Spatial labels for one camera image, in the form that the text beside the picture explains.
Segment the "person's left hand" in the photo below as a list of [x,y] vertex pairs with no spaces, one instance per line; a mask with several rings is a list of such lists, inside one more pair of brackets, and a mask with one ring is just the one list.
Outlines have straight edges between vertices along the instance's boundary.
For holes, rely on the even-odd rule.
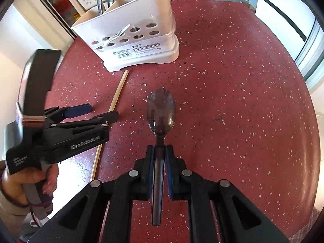
[[56,190],[59,168],[57,164],[51,165],[47,172],[44,173],[35,167],[29,167],[17,172],[9,174],[7,168],[4,170],[1,179],[1,188],[8,199],[18,205],[27,206],[28,200],[23,191],[23,184],[35,184],[46,180],[42,192],[51,194]]

